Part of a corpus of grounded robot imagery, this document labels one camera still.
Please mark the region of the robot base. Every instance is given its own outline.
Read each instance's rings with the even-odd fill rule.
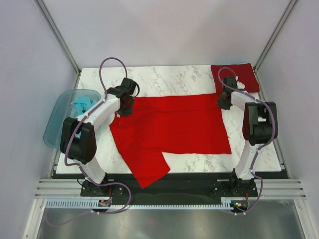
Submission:
[[[110,183],[107,177],[101,182],[101,184]],[[112,190],[112,198],[124,197],[127,191],[120,185],[112,185],[108,187],[98,187],[93,183],[85,180],[82,184],[81,197],[109,197],[110,189]]]
[[[257,197],[257,187],[254,179],[238,179],[233,170],[229,181],[213,181],[212,196],[216,198],[245,198],[246,192],[249,197]]]

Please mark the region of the red towel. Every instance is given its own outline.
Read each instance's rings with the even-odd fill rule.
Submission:
[[[162,152],[231,154],[217,94],[139,97],[133,115],[116,117],[116,147],[142,188],[169,172]]]
[[[216,86],[216,93],[221,95],[223,93],[223,86],[218,79],[218,71],[222,67],[229,67],[232,69],[236,75],[238,76],[238,81],[245,85],[245,90],[249,93],[257,93],[259,92],[259,84],[256,80],[253,68],[250,63],[241,64],[241,65],[228,65],[228,66],[215,66],[211,65],[211,73],[214,77],[214,82]],[[220,78],[223,80],[227,76],[233,76],[233,73],[227,69],[222,70],[220,72]]]

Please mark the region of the metal floor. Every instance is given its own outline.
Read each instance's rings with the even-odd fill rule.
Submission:
[[[52,223],[83,210],[46,209]],[[42,223],[39,239],[304,239],[293,201],[260,201],[245,216],[217,210],[127,210],[88,214],[62,227]]]

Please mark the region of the white wall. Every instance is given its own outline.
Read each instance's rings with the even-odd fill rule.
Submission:
[[[0,238],[22,238],[52,149],[43,133],[75,73],[33,0],[0,7]]]
[[[279,140],[319,225],[319,2],[299,1],[259,70],[278,107]]]
[[[44,0],[80,67],[256,63],[288,0]],[[109,62],[109,66],[118,65]]]

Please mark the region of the blue cloth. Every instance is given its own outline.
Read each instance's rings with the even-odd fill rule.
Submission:
[[[89,97],[79,97],[74,101],[74,106],[76,108],[78,116],[87,112],[92,106],[97,103],[96,100],[91,101]]]

